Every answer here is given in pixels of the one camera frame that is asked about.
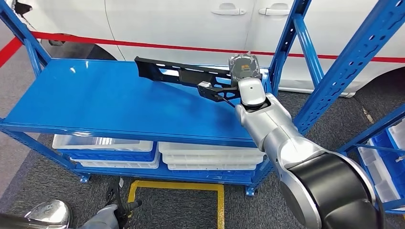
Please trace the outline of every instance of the white car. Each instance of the white car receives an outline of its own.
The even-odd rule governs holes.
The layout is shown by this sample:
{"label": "white car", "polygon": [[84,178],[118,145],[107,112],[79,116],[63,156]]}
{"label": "white car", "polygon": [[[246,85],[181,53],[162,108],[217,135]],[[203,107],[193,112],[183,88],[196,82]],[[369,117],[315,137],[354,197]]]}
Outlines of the white car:
{"label": "white car", "polygon": [[[6,0],[30,30],[117,41],[267,52],[268,67],[293,0]],[[318,55],[338,56],[377,0],[313,0],[305,23]],[[375,77],[405,66],[405,27],[346,88],[350,97]],[[229,52],[99,44],[117,60],[136,56],[170,62],[227,65]],[[302,54],[296,39],[290,53]],[[320,59],[326,72],[333,59]],[[288,57],[281,90],[308,92],[313,83],[303,57]]]}

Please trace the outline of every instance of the blue shelf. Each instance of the blue shelf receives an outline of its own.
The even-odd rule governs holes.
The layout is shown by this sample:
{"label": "blue shelf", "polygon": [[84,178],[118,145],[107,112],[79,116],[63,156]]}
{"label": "blue shelf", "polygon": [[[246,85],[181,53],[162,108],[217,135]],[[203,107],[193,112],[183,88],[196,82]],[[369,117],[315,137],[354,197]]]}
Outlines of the blue shelf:
{"label": "blue shelf", "polygon": [[180,172],[176,173],[167,168],[160,156],[159,167],[156,169],[145,168],[98,168],[98,167],[83,167],[80,164],[76,165],[75,172],[83,174],[102,174],[102,175],[119,175],[128,177],[140,177],[150,179],[167,179],[192,182],[207,182],[232,185],[251,185],[252,171],[235,171],[229,175],[215,176],[204,173],[195,172]]}
{"label": "blue shelf", "polygon": [[[380,134],[374,136],[372,140],[375,146],[397,148],[396,144],[393,145],[390,138],[390,133],[385,129]],[[405,161],[396,162],[395,160],[400,156],[396,152],[386,150],[377,150],[377,152],[384,161],[399,195],[401,198],[405,198]]]}
{"label": "blue shelf", "polygon": [[202,98],[196,88],[141,78],[134,62],[52,59],[2,125],[12,131],[255,147],[230,105]]}

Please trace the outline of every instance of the white crate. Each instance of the white crate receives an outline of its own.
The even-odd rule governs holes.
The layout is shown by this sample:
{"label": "white crate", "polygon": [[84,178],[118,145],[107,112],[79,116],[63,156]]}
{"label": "white crate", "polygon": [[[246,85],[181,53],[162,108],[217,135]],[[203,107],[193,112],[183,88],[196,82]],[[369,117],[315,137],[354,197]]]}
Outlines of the white crate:
{"label": "white crate", "polygon": [[159,142],[170,170],[252,170],[263,161],[257,148]]}
{"label": "white crate", "polygon": [[167,164],[169,170],[255,170],[256,164]]}
{"label": "white crate", "polygon": [[153,142],[151,141],[73,135],[55,135],[52,144],[52,148],[54,149],[122,150],[138,152],[150,152],[152,147]]}
{"label": "white crate", "polygon": [[405,119],[388,128],[393,140],[400,149],[405,149]]}
{"label": "white crate", "polygon": [[[366,145],[373,146],[371,139],[367,142]],[[392,182],[391,175],[387,170],[387,167],[384,164],[384,161],[381,159],[376,149],[370,149],[365,147],[358,148],[360,156],[364,162],[364,165],[367,166],[370,175],[374,181],[375,190],[378,193],[382,202],[388,202],[396,199],[400,199],[398,191],[395,188],[394,183]]]}
{"label": "white crate", "polygon": [[83,167],[158,168],[160,162],[160,153],[156,149],[155,158],[151,162],[70,159],[80,163]]}
{"label": "white crate", "polygon": [[264,153],[257,148],[158,142],[167,164],[259,164]]}

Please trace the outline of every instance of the gray floor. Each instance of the gray floor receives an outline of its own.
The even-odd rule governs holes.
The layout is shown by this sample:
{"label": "gray floor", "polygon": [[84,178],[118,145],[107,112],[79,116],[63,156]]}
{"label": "gray floor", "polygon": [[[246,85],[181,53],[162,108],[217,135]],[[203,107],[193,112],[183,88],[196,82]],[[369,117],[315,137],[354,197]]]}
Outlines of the gray floor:
{"label": "gray floor", "polygon": [[[92,55],[89,46],[79,48],[74,44],[69,45],[71,57]],[[1,107],[8,107],[7,104],[10,104],[11,108],[18,98],[17,94],[12,98],[6,97],[3,92],[23,92],[33,79],[24,51],[19,50],[11,64],[1,69],[2,77],[5,75],[9,80],[9,85],[0,85]],[[66,53],[60,49],[52,52],[54,56]],[[16,73],[15,69],[19,69],[18,80],[12,75]],[[373,120],[378,120],[405,102],[404,82],[404,71],[395,71],[379,77],[360,90],[354,98],[338,99],[310,130],[307,137],[325,148],[337,149],[371,125],[364,110]],[[281,103],[293,116],[307,98],[307,94],[285,92],[279,96]],[[39,141],[50,146],[52,136],[40,135]],[[23,146],[1,136],[0,157],[0,161],[3,161],[0,164],[0,172],[6,176],[5,182],[2,178],[0,188],[4,191],[5,187],[8,187],[0,199],[0,212],[22,215],[37,203],[58,198],[72,206],[75,215],[73,226],[77,226],[83,224],[104,204],[105,189],[111,177],[93,176],[88,184],[81,184],[70,172],[37,153],[28,153]],[[125,178],[124,196],[133,180]],[[143,200],[144,205],[134,214],[135,220],[131,223],[131,228],[214,228],[216,225],[216,196],[212,192],[141,188],[137,197]],[[389,216],[389,220],[398,228],[405,228],[402,216]],[[232,229],[303,228],[287,208],[274,174],[265,179],[255,197],[245,196],[242,186],[225,186],[225,225],[226,228]]]}
{"label": "gray floor", "polygon": [[[13,34],[0,23],[0,48],[6,45]],[[34,75],[25,48],[19,49],[0,68],[0,117],[5,117],[34,80]],[[24,161],[29,148],[15,142],[0,132],[0,197]]]}

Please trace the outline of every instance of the blue storage bin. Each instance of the blue storage bin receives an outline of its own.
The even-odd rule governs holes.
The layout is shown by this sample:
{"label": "blue storage bin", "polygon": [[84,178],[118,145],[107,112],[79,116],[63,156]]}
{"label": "blue storage bin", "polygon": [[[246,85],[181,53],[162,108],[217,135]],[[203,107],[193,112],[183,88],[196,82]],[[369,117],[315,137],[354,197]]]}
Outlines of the blue storage bin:
{"label": "blue storage bin", "polygon": [[108,160],[151,162],[155,158],[157,142],[153,143],[150,152],[91,150],[91,149],[58,149],[63,155],[73,160]]}
{"label": "blue storage bin", "polygon": [[[388,130],[384,130],[380,134],[372,137],[372,141],[375,146],[387,147],[394,149],[396,146],[390,140]],[[405,198],[405,160],[396,162],[399,155],[396,152],[377,150],[381,159],[384,161],[388,172],[390,173],[391,179],[402,198]]]}

